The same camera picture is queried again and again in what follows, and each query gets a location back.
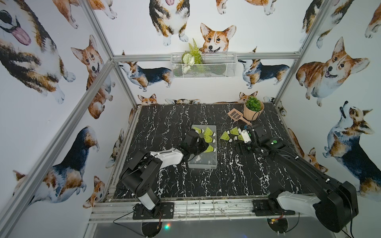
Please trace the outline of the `green shuttlecock two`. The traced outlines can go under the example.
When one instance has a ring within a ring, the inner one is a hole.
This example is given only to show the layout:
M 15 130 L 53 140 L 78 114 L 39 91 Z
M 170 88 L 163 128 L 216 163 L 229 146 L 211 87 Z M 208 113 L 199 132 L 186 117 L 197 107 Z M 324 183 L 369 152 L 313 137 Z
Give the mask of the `green shuttlecock two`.
M 204 129 L 199 129 L 197 127 L 193 127 L 193 129 L 198 133 L 198 134 L 204 134 Z

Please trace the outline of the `green shuttlecock seven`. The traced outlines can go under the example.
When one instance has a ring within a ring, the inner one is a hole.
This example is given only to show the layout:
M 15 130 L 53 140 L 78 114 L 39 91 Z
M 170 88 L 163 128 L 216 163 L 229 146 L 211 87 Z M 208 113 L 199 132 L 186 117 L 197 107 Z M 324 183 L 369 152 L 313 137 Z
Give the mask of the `green shuttlecock seven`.
M 209 135 L 204 135 L 204 140 L 207 142 L 207 143 L 215 143 L 216 140 L 214 138 L 212 138 L 211 136 Z

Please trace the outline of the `green shuttlecock six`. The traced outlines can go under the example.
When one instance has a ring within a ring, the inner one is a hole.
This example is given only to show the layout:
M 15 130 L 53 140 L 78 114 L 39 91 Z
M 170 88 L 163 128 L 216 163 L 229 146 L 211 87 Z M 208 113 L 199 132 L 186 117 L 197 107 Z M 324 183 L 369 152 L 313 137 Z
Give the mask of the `green shuttlecock six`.
M 207 149 L 204 151 L 204 153 L 210 153 L 210 152 L 216 152 L 216 148 L 213 146 L 209 145 Z

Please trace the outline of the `green shuttlecock one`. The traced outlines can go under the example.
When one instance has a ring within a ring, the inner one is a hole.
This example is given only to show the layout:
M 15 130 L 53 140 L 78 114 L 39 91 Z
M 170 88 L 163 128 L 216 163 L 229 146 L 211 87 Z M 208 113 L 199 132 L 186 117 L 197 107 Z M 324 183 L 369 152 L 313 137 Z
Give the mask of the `green shuttlecock one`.
M 204 130 L 204 135 L 211 136 L 211 137 L 215 137 L 215 136 L 216 136 L 216 133 L 213 132 L 211 128 L 207 127 L 207 128 Z

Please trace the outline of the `clear plastic storage box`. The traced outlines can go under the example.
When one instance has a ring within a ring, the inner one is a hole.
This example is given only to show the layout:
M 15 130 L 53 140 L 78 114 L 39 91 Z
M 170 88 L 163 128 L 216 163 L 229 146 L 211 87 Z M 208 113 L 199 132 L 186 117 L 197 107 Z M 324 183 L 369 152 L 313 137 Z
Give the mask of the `clear plastic storage box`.
M 212 133 L 210 139 L 202 142 L 198 149 L 197 155 L 191 155 L 188 161 L 188 167 L 191 169 L 214 170 L 217 168 L 217 127 L 215 125 L 196 125 L 193 124 L 192 129 L 196 130 L 200 139 L 204 139 L 204 133 L 209 128 Z

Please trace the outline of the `green shuttlecock five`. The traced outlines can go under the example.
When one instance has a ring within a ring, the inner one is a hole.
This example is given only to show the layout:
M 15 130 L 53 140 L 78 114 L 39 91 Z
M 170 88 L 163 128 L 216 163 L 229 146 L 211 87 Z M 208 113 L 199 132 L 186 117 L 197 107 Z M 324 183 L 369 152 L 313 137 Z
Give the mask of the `green shuttlecock five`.
M 240 135 L 237 137 L 237 139 L 240 140 L 240 141 L 245 141 L 245 139 L 243 138 L 243 135 L 242 135 L 242 134 L 240 134 Z

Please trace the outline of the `green shuttlecock four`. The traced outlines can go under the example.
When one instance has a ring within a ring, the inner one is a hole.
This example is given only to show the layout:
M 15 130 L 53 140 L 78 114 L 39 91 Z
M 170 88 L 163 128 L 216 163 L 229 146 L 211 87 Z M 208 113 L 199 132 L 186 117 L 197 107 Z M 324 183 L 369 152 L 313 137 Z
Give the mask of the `green shuttlecock four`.
M 240 133 L 241 133 L 241 131 L 240 131 L 240 129 L 239 129 L 238 127 L 234 127 L 234 128 L 232 128 L 232 129 L 228 130 L 227 133 L 228 133 L 229 135 L 236 135 L 236 136 L 239 136 Z

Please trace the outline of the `green shuttlecock three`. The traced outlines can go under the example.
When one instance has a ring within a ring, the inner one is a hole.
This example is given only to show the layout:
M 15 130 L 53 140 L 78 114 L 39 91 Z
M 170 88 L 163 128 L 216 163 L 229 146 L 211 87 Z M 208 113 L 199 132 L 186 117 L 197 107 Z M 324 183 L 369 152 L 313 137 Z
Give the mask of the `green shuttlecock three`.
M 221 140 L 224 140 L 224 141 L 227 141 L 229 143 L 231 143 L 233 141 L 233 139 L 230 137 L 230 134 L 228 131 L 225 131 L 221 137 L 220 137 Z

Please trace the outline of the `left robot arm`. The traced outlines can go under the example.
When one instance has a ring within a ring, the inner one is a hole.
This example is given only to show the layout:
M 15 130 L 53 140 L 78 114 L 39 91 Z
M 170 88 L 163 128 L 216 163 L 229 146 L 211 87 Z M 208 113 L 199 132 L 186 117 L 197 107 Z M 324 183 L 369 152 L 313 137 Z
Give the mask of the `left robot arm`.
M 138 198 L 146 210 L 157 209 L 160 199 L 152 190 L 158 173 L 169 166 L 188 162 L 191 155 L 206 152 L 209 144 L 191 129 L 177 146 L 165 151 L 139 150 L 120 174 L 119 181 Z

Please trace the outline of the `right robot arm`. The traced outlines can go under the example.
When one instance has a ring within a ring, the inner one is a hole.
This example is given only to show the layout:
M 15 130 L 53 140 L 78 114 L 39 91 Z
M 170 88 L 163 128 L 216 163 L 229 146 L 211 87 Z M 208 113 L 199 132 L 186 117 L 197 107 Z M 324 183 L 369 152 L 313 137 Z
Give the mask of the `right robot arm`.
M 239 128 L 234 140 L 242 141 L 247 151 L 289 169 L 313 193 L 307 196 L 279 189 L 268 196 L 276 208 L 316 218 L 334 233 L 341 232 L 358 215 L 355 187 L 316 169 L 296 153 L 289 143 L 271 137 L 259 125 Z

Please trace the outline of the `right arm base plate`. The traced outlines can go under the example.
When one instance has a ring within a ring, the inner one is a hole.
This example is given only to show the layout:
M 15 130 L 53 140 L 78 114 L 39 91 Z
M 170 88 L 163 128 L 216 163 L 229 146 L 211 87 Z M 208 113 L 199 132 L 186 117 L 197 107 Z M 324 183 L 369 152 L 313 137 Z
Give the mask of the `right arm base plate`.
M 252 201 L 253 210 L 256 216 L 281 216 L 295 215 L 295 211 L 284 210 L 277 201 L 273 199 L 254 199 Z

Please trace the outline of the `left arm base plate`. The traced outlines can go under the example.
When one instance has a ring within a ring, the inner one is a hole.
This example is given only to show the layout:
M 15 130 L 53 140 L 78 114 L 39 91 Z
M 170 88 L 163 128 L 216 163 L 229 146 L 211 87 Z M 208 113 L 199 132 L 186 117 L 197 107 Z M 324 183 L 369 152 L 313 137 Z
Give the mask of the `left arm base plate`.
M 152 210 L 148 210 L 143 204 L 134 206 L 134 220 L 152 220 L 152 219 L 173 219 L 174 217 L 173 202 L 160 202 Z

